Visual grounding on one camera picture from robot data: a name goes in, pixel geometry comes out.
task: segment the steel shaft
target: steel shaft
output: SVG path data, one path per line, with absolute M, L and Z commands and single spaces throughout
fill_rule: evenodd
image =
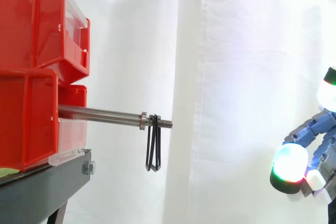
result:
M 77 119 L 86 121 L 95 121 L 103 123 L 121 124 L 127 126 L 139 127 L 144 130 L 146 126 L 153 126 L 151 118 L 147 118 L 147 113 L 131 114 L 116 111 L 96 110 L 79 106 L 58 106 L 58 116 L 65 119 Z M 159 120 L 159 127 L 171 129 L 172 121 Z

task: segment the blue robot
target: blue robot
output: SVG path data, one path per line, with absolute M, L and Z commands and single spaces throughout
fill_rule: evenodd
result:
M 327 205 L 336 198 L 336 68 L 329 68 L 318 99 L 324 109 L 285 138 L 275 156 L 270 182 L 278 191 L 305 197 L 313 194 L 318 203 Z M 308 162 L 305 148 L 323 133 L 322 144 Z

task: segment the red storage bin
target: red storage bin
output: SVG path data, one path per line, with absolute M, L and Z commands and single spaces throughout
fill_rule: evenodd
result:
M 2 68 L 49 68 L 67 86 L 89 75 L 90 21 L 73 0 L 0 0 Z
M 85 86 L 59 87 L 51 69 L 0 68 L 0 94 L 0 168 L 24 171 L 48 163 L 48 158 L 50 162 L 50 157 L 60 163 L 85 147 L 86 121 L 61 120 L 59 138 L 58 118 L 58 100 L 86 106 Z
M 0 69 L 0 167 L 25 170 L 58 152 L 57 76 Z

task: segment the glowing led light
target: glowing led light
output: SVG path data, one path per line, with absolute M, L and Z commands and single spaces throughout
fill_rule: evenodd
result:
M 308 153 L 298 144 L 285 144 L 274 159 L 273 171 L 282 180 L 299 182 L 308 164 Z
M 317 95 L 323 107 L 332 112 L 336 112 L 336 86 L 326 81 L 321 81 Z

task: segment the white curtain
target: white curtain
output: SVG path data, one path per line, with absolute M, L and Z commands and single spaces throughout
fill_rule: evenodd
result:
M 327 0 L 75 1 L 91 20 L 88 106 L 174 129 L 154 174 L 144 132 L 89 123 L 97 172 L 64 223 L 327 223 L 269 183 L 283 138 L 318 111 Z

